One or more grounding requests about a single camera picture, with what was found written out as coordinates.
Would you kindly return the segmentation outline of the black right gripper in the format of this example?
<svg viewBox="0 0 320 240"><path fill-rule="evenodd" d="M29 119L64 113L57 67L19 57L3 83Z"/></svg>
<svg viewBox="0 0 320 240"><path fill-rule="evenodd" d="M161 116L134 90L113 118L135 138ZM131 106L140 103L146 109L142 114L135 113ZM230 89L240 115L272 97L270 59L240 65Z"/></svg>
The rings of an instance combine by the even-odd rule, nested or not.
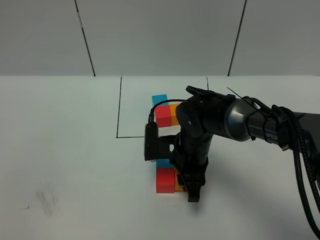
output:
<svg viewBox="0 0 320 240"><path fill-rule="evenodd" d="M189 203L197 203L200 200L201 187L206 183L205 173L195 171L208 165L212 138L213 135L210 133L192 137L185 129L176 135L158 138L159 155L169 157L171 163L178 165L178 169L183 171L180 175Z"/></svg>

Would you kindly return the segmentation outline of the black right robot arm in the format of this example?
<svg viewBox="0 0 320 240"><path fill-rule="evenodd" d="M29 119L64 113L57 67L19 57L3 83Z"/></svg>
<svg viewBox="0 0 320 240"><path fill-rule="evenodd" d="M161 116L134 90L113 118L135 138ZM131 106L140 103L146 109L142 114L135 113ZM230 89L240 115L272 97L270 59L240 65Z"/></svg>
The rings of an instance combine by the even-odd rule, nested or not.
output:
<svg viewBox="0 0 320 240"><path fill-rule="evenodd" d="M256 98L237 98L193 86L186 88L188 99L179 99L175 110L180 132L159 136L159 125L152 109L145 126L144 158L169 159L178 170L189 202L198 202L209 163L213 136L238 142L261 139L282 150L292 150L298 191L307 196L302 180L305 164L313 196L319 200L320 116L293 112L282 106L268 107Z"/></svg>

